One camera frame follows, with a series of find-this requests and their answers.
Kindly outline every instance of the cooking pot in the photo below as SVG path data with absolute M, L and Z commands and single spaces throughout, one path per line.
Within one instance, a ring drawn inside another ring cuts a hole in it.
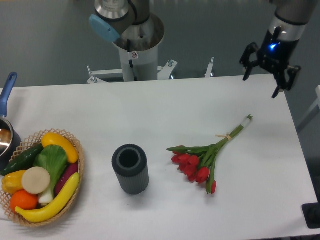
M 0 95 L 0 171 L 6 168 L 11 156 L 21 143 L 20 136 L 6 119 L 8 99 L 17 77 L 18 74 L 16 72 L 9 74 Z

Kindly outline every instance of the purple eggplant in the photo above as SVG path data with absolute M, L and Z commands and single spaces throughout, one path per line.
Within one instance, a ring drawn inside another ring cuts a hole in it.
M 75 173 L 78 172 L 78 162 L 71 164 L 70 166 L 68 166 L 64 172 L 64 174 L 62 175 L 62 177 L 60 178 L 60 180 L 58 181 L 58 183 L 55 185 L 54 188 L 54 194 L 55 196 L 57 196 L 60 191 L 62 190 L 62 188 L 64 187 L 64 185 L 66 184 L 66 182 L 68 181 L 68 179 Z

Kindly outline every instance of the metal bracket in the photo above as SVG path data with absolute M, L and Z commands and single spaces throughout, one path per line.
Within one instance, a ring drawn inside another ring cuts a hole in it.
M 158 66 L 158 80 L 168 80 L 173 79 L 172 72 L 175 67 L 178 65 L 178 62 L 174 60 L 169 60 L 165 66 Z M 112 79 L 112 78 L 121 78 L 123 77 L 122 69 L 113 69 L 113 70 L 101 70 L 101 71 L 91 71 L 90 67 L 87 66 L 89 79 L 88 84 L 101 84 L 108 83 L 101 79 Z

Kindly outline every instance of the tulip bouquet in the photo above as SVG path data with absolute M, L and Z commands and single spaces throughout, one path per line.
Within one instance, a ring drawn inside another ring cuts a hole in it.
M 206 193 L 214 194 L 216 192 L 217 182 L 215 181 L 215 168 L 217 155 L 219 151 L 233 138 L 235 138 L 252 120 L 253 116 L 249 115 L 236 127 L 230 134 L 216 135 L 223 137 L 216 144 L 208 146 L 176 146 L 167 150 L 173 152 L 172 162 L 178 164 L 190 182 L 196 181 L 199 184 L 206 182 Z

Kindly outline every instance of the yellow pepper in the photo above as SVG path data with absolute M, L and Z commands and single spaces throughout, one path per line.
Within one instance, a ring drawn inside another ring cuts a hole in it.
M 22 187 L 22 176 L 26 170 L 15 171 L 7 174 L 2 178 L 2 189 L 8 194 L 15 194 L 16 192 L 24 189 Z
M 78 153 L 74 146 L 62 135 L 55 133 L 55 132 L 48 132 L 46 133 L 42 140 L 42 146 L 45 148 L 49 145 L 58 145 L 62 147 L 66 153 L 68 158 L 68 162 L 70 164 L 74 164 L 78 161 Z

